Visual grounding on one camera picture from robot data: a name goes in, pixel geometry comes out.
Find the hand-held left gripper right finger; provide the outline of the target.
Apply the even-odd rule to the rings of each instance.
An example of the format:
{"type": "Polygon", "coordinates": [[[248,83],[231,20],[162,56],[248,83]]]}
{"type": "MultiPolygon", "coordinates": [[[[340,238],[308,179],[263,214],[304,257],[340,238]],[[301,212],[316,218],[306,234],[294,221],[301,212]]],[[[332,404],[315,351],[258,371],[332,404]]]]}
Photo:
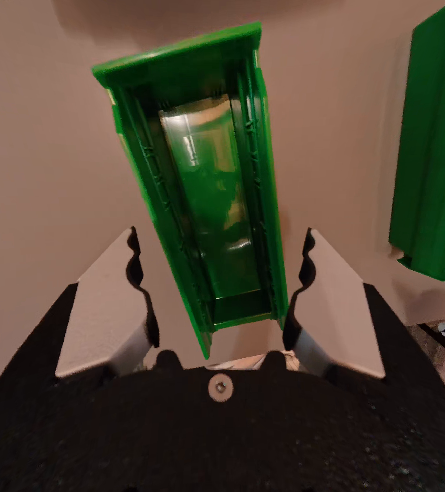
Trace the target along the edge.
{"type": "Polygon", "coordinates": [[[363,280],[316,229],[306,232],[298,278],[282,333],[285,350],[316,376],[341,366],[385,378],[363,280]]]}

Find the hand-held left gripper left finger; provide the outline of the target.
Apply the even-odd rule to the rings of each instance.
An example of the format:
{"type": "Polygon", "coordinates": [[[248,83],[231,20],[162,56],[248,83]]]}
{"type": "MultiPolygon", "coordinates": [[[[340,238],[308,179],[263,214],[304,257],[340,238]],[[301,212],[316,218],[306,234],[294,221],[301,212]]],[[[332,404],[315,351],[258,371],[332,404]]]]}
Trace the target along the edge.
{"type": "Polygon", "coordinates": [[[107,367],[116,376],[143,366],[160,333],[134,226],[124,230],[80,276],[55,376],[107,367]]]}

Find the green plastic bin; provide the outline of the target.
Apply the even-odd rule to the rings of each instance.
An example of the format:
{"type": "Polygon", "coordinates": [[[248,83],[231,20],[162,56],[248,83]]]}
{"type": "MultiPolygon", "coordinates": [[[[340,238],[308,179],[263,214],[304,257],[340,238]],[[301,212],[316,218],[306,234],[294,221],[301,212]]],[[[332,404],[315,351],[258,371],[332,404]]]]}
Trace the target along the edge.
{"type": "Polygon", "coordinates": [[[445,6],[412,35],[389,242],[445,281],[445,6]]]}
{"type": "Polygon", "coordinates": [[[91,68],[206,360],[213,334],[284,328],[288,294],[260,22],[91,68]]]}

